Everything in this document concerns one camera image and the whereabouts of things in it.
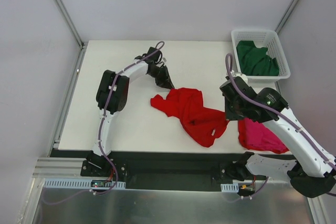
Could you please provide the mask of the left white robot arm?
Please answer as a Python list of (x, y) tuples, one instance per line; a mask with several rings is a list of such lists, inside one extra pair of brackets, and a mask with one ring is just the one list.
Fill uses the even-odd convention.
[(131, 82), (149, 75), (154, 78), (157, 87), (174, 89), (161, 52), (163, 46), (164, 42), (161, 41), (155, 47), (150, 47), (147, 53), (135, 57), (130, 65), (119, 72), (106, 70), (103, 73), (96, 94), (100, 123), (98, 137), (92, 148), (95, 155), (109, 155), (112, 151), (110, 139), (114, 133), (115, 122), (127, 103)]

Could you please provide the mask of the white plastic basket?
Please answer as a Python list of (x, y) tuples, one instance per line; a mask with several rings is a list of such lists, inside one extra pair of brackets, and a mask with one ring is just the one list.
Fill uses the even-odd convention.
[(238, 72), (250, 82), (274, 83), (291, 75), (278, 34), (268, 29), (231, 32)]

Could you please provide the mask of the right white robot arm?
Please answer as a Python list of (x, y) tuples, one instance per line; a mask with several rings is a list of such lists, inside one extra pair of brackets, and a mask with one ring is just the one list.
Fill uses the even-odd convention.
[(230, 164), (225, 173), (236, 180), (252, 175), (275, 178), (289, 183), (297, 192), (315, 198), (331, 194), (335, 186), (335, 156), (326, 151), (295, 117), (288, 102), (275, 89), (256, 92), (240, 76), (229, 74), (220, 86), (228, 119), (250, 119), (277, 136), (292, 153), (292, 160), (264, 157), (245, 152)]

